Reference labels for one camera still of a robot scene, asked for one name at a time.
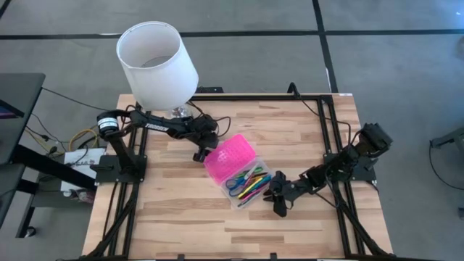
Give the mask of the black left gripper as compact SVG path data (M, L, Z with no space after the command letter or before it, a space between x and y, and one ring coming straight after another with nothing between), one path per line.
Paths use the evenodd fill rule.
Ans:
M218 147L219 138L215 132L217 127L218 124L209 115L202 115L187 124L186 139L199 147L198 152L194 153L193 161L203 162Z

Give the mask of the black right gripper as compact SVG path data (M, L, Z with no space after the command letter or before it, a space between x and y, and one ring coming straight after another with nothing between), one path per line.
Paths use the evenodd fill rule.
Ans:
M294 201L301 195L307 193L307 179L300 175L299 179L290 181L281 171L277 171L271 180L271 189L267 189L263 195L263 201L273 203L273 211L275 214L284 218L287 216L287 210L293 207Z

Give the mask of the clear box with pink lid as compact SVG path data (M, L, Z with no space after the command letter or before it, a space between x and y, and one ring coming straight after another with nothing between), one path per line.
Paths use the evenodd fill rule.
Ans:
M243 170L249 170L255 165L261 167L263 171L259 174L252 175L243 187L230 193L225 187L225 182ZM247 186L258 178L265 177L266 175L271 175L273 178L275 175L275 172L257 156L251 144L241 134L237 134L219 145L206 157L204 166L213 181L223 190L225 196L231 201L232 207L236 209L245 208L251 204L252 201L259 198L268 188L270 181L259 189L261 190L260 194L256 195L246 204L240 205L241 201L252 193L249 191L242 199L238 198L238 195Z

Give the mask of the light blue pen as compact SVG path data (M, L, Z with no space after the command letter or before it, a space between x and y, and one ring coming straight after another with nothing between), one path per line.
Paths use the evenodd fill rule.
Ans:
M271 175L266 175L250 192L259 190L261 187L267 184L271 180L271 178L272 178Z

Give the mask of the pink highlighter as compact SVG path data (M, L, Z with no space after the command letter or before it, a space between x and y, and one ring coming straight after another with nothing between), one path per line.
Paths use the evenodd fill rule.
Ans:
M260 194L261 190L256 190L252 192L250 195L246 196L240 203L240 205L246 204L248 201L252 200L256 195Z

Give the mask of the yellow pen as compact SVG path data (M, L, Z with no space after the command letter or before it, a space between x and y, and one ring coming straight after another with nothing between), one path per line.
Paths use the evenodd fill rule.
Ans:
M249 191L251 191L261 180L263 177L256 179L253 183L247 186L239 195L238 198L242 199Z

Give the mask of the blue handled scissors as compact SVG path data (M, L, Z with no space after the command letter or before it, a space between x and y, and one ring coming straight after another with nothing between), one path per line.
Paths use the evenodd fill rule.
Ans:
M232 193L233 191L236 191L238 188L243 187L246 184L246 182L249 180L249 178L252 176L252 172L254 171L254 169L257 167L258 166L255 165L251 169L243 170L239 174L236 174L234 177L229 178L225 182L225 187L228 189L230 193Z

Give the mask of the white cardboard box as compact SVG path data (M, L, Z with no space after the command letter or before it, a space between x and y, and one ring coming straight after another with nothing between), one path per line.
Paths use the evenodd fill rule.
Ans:
M91 165L98 165L100 157L104 155L106 149L77 149L65 154L64 163L69 165L73 170L95 179L96 172L90 168Z

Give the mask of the white shade silver table lamp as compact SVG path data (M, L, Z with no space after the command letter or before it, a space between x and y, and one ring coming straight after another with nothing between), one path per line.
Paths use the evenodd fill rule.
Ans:
M134 25L119 38L116 53L143 109L166 111L171 117L192 115L186 103L196 92L199 74L172 25L159 21Z

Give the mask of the black diagonal stand beam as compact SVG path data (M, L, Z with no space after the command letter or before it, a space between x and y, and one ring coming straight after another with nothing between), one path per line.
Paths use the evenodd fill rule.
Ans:
M16 145L10 160L13 163L20 163L39 172L52 175L72 185L92 191L96 190L93 178L23 145Z

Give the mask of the grey chair base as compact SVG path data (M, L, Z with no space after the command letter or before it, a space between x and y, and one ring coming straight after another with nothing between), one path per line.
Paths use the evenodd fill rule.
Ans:
M431 147L436 149L451 143L454 143L460 151L464 152L464 127L458 128L442 137L430 140Z

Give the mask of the dark monitor screen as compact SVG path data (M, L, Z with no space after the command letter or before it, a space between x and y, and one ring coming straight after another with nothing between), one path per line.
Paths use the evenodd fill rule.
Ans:
M25 113L0 99L0 119L24 117Z

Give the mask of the black aluminium table frame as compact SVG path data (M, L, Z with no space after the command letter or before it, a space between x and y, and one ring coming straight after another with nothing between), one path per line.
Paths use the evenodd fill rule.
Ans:
M225 138L239 133L273 170L288 178L323 161L323 155L345 145L349 132L360 127L354 99L331 94L325 113L335 112L339 127L315 115L318 103L291 94L198 94L200 109L220 121ZM148 158L144 181L133 212L123 222L102 261L185 260L252 261L270 259L340 258L344 237L328 188L317 196L296 200L285 218L270 202L256 199L233 208L203 165L193 161L196 146L152 131L126 142Z

